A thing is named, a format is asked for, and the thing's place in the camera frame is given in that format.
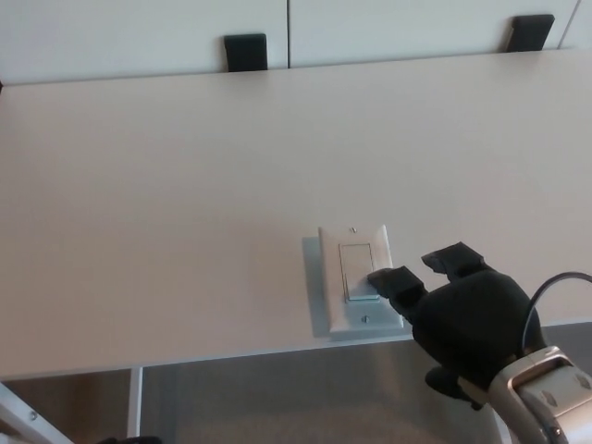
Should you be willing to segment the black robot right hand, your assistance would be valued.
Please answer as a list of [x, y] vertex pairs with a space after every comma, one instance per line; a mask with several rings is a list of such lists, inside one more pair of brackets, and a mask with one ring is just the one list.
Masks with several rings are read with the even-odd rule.
[[434, 391], [483, 406], [461, 387], [465, 380], [483, 391], [522, 352], [545, 348], [538, 315], [530, 299], [509, 276], [487, 265], [462, 242], [422, 258], [448, 284], [429, 291], [409, 268], [370, 273], [368, 284], [412, 327], [413, 339], [438, 366], [425, 375]]

